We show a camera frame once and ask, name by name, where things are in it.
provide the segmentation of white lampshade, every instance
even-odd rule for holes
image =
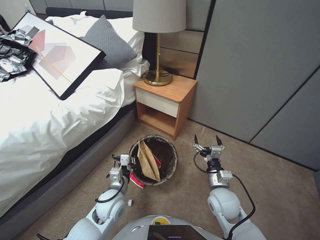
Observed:
[[[151,33],[186,29],[186,0],[134,0],[133,28]]]

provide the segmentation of gray wall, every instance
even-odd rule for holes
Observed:
[[[217,0],[189,117],[249,142],[320,63],[320,1]]]
[[[0,15],[6,20],[10,28],[16,25],[25,14],[25,4],[28,10],[35,14],[29,0],[0,0]]]
[[[251,141],[320,170],[320,71],[290,99]]]
[[[203,31],[211,0],[187,1],[187,29]],[[106,9],[132,11],[133,0],[30,0],[36,13],[45,14],[46,7]]]

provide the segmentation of white duvet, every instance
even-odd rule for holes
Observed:
[[[0,83],[0,217],[116,115],[123,72],[103,71],[103,79],[89,75],[65,101],[34,71]]]

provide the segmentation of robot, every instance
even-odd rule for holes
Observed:
[[[226,240],[266,240],[259,228],[249,218],[255,212],[254,203],[241,180],[231,171],[221,167],[221,155],[225,146],[217,138],[217,146],[202,147],[195,135],[193,148],[197,153],[193,157],[195,166],[208,175],[208,185],[211,190],[208,205],[212,214],[217,218]],[[200,154],[207,163],[206,170],[196,163],[196,156]],[[112,155],[119,162],[119,167],[111,169],[110,185],[106,192],[97,198],[96,205],[88,215],[78,221],[64,240],[104,240],[110,234],[113,226],[121,219],[126,206],[132,205],[132,200],[126,202],[125,195],[128,189],[129,174],[135,159],[128,154]],[[246,214],[240,205],[238,197],[228,188],[233,178],[237,178],[246,191],[253,210]],[[238,218],[238,223],[231,224],[228,220]],[[40,240],[49,240],[37,234]],[[174,239],[211,239],[222,238],[213,235],[192,223],[170,216],[153,215],[140,218],[128,223],[113,240],[174,240]]]

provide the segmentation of black picture frame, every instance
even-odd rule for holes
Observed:
[[[32,68],[34,69],[34,71],[40,76],[40,78],[41,78],[41,79],[47,84],[47,86],[52,90],[52,92],[53,92],[60,100],[65,100],[65,99],[67,99],[67,98],[77,89],[77,87],[78,87],[78,86],[83,82],[83,80],[91,73],[91,71],[93,71],[93,70],[96,69],[97,64],[106,56],[106,54],[105,54],[101,49],[99,49],[99,48],[97,48],[97,47],[95,47],[95,46],[93,46],[93,45],[91,45],[91,44],[83,41],[83,40],[80,39],[80,38],[77,38],[77,37],[73,36],[72,34],[64,31],[63,29],[61,29],[61,28],[59,28],[59,27],[57,27],[57,26],[54,26],[54,25],[46,22],[45,20],[39,18],[38,16],[36,16],[36,15],[30,13],[30,12],[26,12],[26,13],[22,16],[22,18],[17,22],[17,24],[12,28],[11,31],[17,30],[17,29],[16,29],[17,26],[19,25],[19,23],[24,19],[24,17],[25,17],[27,14],[31,14],[32,16],[36,17],[36,18],[37,18],[39,21],[41,21],[42,23],[48,24],[48,26],[50,26],[50,27],[55,27],[55,28],[57,28],[58,30],[62,31],[63,33],[68,34],[69,36],[72,36],[72,37],[75,38],[77,41],[81,41],[81,42],[83,42],[83,43],[85,43],[85,44],[87,44],[87,45],[89,45],[89,46],[91,46],[91,47],[93,47],[93,48],[95,48],[95,49],[97,49],[97,50],[100,51],[99,54],[97,54],[97,56],[87,65],[87,67],[86,67],[85,69],[83,69],[83,70],[81,69],[82,72],[79,74],[79,76],[70,84],[70,86],[69,86],[69,87],[63,92],[63,94],[61,94],[60,96],[59,96],[59,94],[57,94],[57,92],[53,89],[53,87],[50,86],[50,84],[45,80],[45,78],[44,78],[34,67],[32,67]]]

